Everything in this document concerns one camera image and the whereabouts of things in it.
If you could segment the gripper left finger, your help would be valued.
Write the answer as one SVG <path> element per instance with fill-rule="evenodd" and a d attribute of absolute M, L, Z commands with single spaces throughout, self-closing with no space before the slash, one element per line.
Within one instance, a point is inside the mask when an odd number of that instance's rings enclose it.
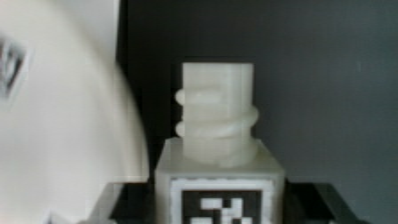
<path fill-rule="evenodd" d="M 147 183 L 110 183 L 94 207 L 94 224 L 154 224 Z"/>

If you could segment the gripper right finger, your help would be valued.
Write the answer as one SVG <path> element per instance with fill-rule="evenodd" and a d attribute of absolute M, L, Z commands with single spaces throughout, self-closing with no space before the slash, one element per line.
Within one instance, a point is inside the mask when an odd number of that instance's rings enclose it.
<path fill-rule="evenodd" d="M 328 183 L 286 183 L 282 224 L 362 224 Z"/>

